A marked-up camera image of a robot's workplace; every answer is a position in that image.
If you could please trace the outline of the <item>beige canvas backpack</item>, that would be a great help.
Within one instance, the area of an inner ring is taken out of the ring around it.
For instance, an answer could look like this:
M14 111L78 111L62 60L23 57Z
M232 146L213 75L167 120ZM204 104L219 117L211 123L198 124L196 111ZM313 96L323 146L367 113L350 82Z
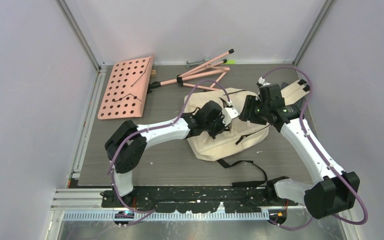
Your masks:
M246 89L227 88L227 93L233 101L234 107L243 107L246 96L256 96L257 94ZM290 85L281 89L282 96L285 98L285 103L295 104L299 102L306 94L310 92L310 87L303 79L297 80ZM199 112L206 103L213 101L223 107L226 105L227 98L223 90L211 90L206 92L193 93L186 104L185 114L196 110ZM244 163L246 160L238 160L229 164L222 160L223 158L238 154L250 147L263 141L269 134L269 125L260 125L250 122L244 122L238 118L232 120L231 125L225 128L225 131L218 134L213 139L208 133L202 133L199 136L194 136L188 139L193 153L197 159L209 162L218 162L224 168L234 167L239 163ZM257 187L263 185L267 181L267 174L264 170L263 180L257 181L242 181L232 183L233 187Z

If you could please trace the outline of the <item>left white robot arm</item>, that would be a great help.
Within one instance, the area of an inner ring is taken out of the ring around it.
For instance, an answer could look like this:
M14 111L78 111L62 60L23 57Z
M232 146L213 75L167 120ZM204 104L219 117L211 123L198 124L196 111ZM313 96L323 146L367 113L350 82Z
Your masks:
M230 130L232 120L215 101L210 100L192 112L181 111L170 120L154 124L135 124L125 121L104 145L109 159L108 175L114 191L114 200L130 209L133 202L133 170L150 147L200 136L203 133L215 139Z

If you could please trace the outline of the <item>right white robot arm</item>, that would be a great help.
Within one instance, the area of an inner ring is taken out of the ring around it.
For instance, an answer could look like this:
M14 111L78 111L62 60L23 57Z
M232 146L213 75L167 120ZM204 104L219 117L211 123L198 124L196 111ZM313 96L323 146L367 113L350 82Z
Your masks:
M312 184L278 178L271 181L265 198L271 205L288 199L304 205L311 216L322 219L349 210L358 202L360 178L345 171L324 149L311 131L303 112L295 104L286 104L277 84L259 84L259 93L247 95L240 120L253 124L269 124L288 140L306 166Z

